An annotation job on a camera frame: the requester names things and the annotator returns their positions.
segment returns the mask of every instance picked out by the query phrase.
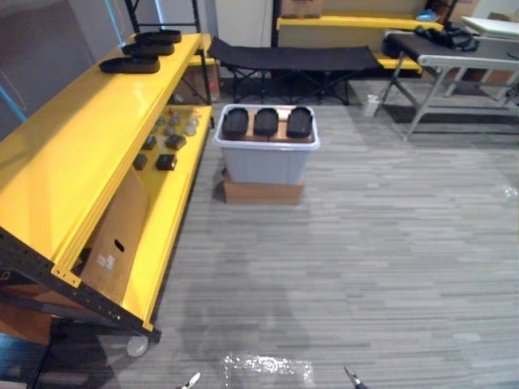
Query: gray carpet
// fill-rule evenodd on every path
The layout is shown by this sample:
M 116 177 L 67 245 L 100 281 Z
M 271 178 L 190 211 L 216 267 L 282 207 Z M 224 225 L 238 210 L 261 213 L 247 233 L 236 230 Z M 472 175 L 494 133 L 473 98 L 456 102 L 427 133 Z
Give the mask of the gray carpet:
M 210 139 L 157 311 L 162 341 L 134 359 L 126 337 L 76 332 L 54 344 L 41 387 L 170 389 L 199 371 L 196 388 L 223 388 L 231 353 L 309 361 L 313 375 L 228 369 L 230 389 L 348 388 L 345 363 L 370 389 L 519 387 L 517 126 L 428 122 L 418 130 L 515 135 L 404 143 L 385 110 L 314 109 L 322 145 L 302 203 L 223 203 Z

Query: white label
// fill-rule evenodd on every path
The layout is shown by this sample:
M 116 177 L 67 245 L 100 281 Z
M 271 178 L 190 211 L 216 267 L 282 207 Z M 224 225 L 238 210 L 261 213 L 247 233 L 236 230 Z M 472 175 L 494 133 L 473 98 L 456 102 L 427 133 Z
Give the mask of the white label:
M 97 256 L 97 263 L 99 263 L 102 267 L 105 267 L 106 265 L 106 258 L 103 257 L 101 254 Z
M 106 265 L 105 267 L 108 269 L 108 270 L 112 270 L 114 268 L 114 262 L 115 262 L 115 257 L 110 254 L 108 256 L 108 258 L 106 259 Z

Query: caster wheel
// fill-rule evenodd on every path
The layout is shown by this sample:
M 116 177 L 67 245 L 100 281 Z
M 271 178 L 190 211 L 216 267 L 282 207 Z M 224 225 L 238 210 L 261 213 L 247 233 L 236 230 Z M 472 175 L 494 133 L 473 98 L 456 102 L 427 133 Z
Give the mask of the caster wheel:
M 149 339 L 146 336 L 132 336 L 128 340 L 127 353 L 130 357 L 140 357 L 148 349 Z

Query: black metal post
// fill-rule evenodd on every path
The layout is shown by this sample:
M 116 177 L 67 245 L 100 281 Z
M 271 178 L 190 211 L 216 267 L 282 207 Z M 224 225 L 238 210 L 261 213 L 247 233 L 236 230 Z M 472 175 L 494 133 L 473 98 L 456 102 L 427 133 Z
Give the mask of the black metal post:
M 199 34 L 202 33 L 202 28 L 200 27 L 200 17 L 198 13 L 198 2 L 197 0 L 191 0 L 191 5 L 193 7 L 193 14 L 195 16 L 195 26 L 196 32 Z M 211 88 L 209 87 L 209 77 L 208 77 L 208 66 L 205 62 L 205 48 L 204 48 L 204 36 L 202 35 L 202 49 L 199 51 L 200 60 L 202 62 L 202 74 L 204 75 L 204 86 L 205 86 L 205 96 L 207 98 L 206 104 L 211 105 Z M 214 117 L 211 115 L 211 127 L 214 128 Z
M 281 0 L 272 0 L 272 32 L 270 35 L 270 47 L 277 47 L 279 32 L 277 31 L 277 18 L 281 13 Z
M 131 3 L 131 0 L 124 0 L 127 5 L 128 15 L 130 16 L 131 26 L 133 27 L 134 33 L 140 32 L 139 22 L 137 21 L 137 16 L 135 16 L 135 9 L 137 8 L 137 3 L 135 6 Z
M 446 24 L 451 19 L 451 14 L 453 13 L 454 7 L 456 6 L 456 4 L 457 4 L 457 0 L 451 1 L 450 6 L 448 7 L 447 14 L 445 14 L 445 17 L 444 17 L 444 24 Z

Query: white table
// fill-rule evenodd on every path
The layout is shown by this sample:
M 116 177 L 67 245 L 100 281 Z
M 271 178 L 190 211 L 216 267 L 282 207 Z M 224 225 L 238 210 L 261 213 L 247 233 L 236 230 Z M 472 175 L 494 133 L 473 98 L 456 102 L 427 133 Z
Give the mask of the white table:
M 490 38 L 500 38 L 500 39 L 519 39 L 519 23 L 516 22 L 505 22 L 503 20 L 492 20 L 492 19 L 482 19 L 482 18 L 470 18 L 468 16 L 462 16 L 463 24 L 468 28 L 476 31 L 480 36 L 487 36 Z M 457 72 L 454 81 L 460 81 L 465 72 L 466 68 L 461 67 Z M 488 81 L 490 74 L 492 73 L 492 69 L 489 69 L 485 72 L 483 77 L 481 78 L 481 82 L 485 83 Z M 517 78 L 519 73 L 514 72 L 507 83 L 512 83 L 514 79 Z M 456 88 L 456 84 L 453 83 L 450 87 L 447 88 L 445 92 L 445 97 L 451 96 Z M 500 91 L 495 95 L 496 100 L 501 100 L 506 93 L 507 88 L 501 88 Z
M 517 39 L 519 38 L 519 23 L 503 20 L 470 18 L 463 16 L 463 24 L 475 30 L 480 36 L 490 38 Z

